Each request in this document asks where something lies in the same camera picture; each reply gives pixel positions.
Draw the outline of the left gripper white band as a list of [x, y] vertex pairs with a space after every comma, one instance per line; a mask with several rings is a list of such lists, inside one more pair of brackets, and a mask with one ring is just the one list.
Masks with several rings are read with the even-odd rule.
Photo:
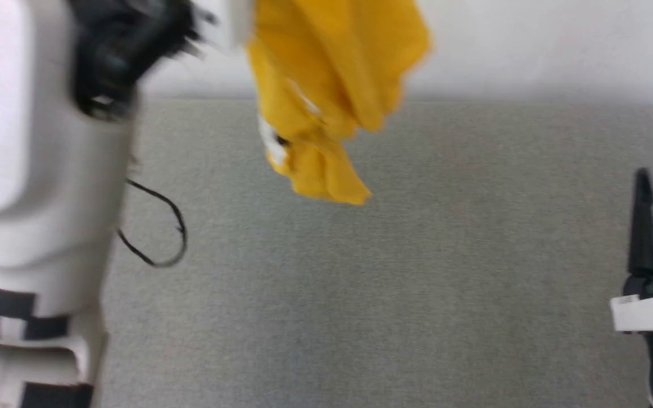
[[69, 0], [76, 22], [72, 94], [80, 111], [116, 120], [165, 58], [233, 50], [252, 32], [256, 0]]

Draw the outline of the grey fabric sofa seat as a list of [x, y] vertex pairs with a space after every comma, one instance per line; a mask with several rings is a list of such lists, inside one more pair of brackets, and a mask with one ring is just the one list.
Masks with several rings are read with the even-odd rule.
[[365, 206], [294, 194], [252, 101], [147, 103], [190, 245], [117, 248], [103, 408], [646, 408], [609, 300], [653, 107], [407, 103], [348, 147]]

